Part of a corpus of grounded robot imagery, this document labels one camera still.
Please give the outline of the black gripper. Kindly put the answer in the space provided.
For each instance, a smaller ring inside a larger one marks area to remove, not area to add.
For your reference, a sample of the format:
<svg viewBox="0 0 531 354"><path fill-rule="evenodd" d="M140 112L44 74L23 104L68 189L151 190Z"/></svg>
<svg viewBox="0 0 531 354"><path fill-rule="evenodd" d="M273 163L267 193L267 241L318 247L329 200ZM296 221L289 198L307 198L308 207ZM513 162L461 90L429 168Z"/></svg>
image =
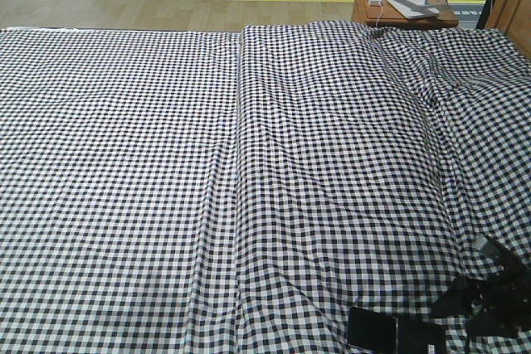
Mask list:
<svg viewBox="0 0 531 354"><path fill-rule="evenodd" d="M492 259L502 272L479 285L478 312L468 321L468 335L515 339L530 329L530 268L509 249L489 237L497 253ZM477 294L475 279L456 277L430 306L432 317L470 316Z"/></svg>

